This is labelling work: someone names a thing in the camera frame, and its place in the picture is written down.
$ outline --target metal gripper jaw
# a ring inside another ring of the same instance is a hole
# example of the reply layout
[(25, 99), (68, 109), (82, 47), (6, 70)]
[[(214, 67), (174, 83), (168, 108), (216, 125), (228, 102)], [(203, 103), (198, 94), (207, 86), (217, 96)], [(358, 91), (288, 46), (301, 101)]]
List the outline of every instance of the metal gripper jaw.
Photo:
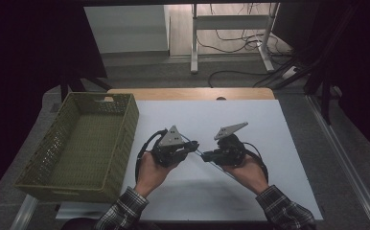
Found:
[(240, 124), (233, 125), (233, 126), (221, 127), (220, 131), (218, 132), (218, 134), (216, 134), (214, 139), (215, 139), (215, 141), (217, 141), (221, 138), (228, 137), (231, 134), (233, 134), (234, 132), (236, 132), (237, 130), (239, 130), (242, 127), (245, 127), (247, 125), (248, 125), (248, 122), (244, 122), (244, 123), (240, 123)]
[(181, 134), (178, 132), (176, 126), (172, 126), (170, 130), (168, 130), (168, 132), (161, 139), (158, 145), (159, 147), (169, 147), (182, 144), (184, 144), (184, 141), (182, 140)]

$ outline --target wooden panel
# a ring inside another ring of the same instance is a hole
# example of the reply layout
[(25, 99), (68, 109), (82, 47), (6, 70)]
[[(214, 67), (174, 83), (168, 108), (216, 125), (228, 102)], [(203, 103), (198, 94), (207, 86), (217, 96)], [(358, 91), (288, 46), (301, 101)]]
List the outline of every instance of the wooden panel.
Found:
[(110, 89), (108, 93), (132, 93), (136, 100), (274, 100), (268, 88), (142, 88)]

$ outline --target black curtain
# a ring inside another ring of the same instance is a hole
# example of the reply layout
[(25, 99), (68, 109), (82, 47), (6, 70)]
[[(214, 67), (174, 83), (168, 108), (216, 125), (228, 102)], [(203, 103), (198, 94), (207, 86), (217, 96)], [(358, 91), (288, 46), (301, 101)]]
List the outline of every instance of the black curtain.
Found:
[(43, 94), (65, 74), (80, 78), (77, 69), (106, 77), (83, 7), (0, 1), (0, 179), (34, 125)]
[(342, 91), (341, 108), (370, 141), (370, 1), (362, 1), (339, 40), (332, 84)]

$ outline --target green plastic basket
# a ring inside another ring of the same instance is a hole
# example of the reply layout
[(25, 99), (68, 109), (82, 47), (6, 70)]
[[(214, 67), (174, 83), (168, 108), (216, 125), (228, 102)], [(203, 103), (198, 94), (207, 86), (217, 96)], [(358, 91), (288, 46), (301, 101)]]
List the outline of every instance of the green plastic basket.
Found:
[(14, 186), (47, 201), (117, 200), (138, 117), (132, 94), (68, 94)]

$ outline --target person's right hand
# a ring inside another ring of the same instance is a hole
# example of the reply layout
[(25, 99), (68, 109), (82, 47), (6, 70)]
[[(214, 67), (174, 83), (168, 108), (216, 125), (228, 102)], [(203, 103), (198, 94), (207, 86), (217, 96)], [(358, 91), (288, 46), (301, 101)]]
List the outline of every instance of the person's right hand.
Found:
[(236, 177), (239, 183), (256, 195), (259, 195), (268, 188), (263, 170), (249, 155), (245, 156), (240, 166), (221, 166), (221, 168)]

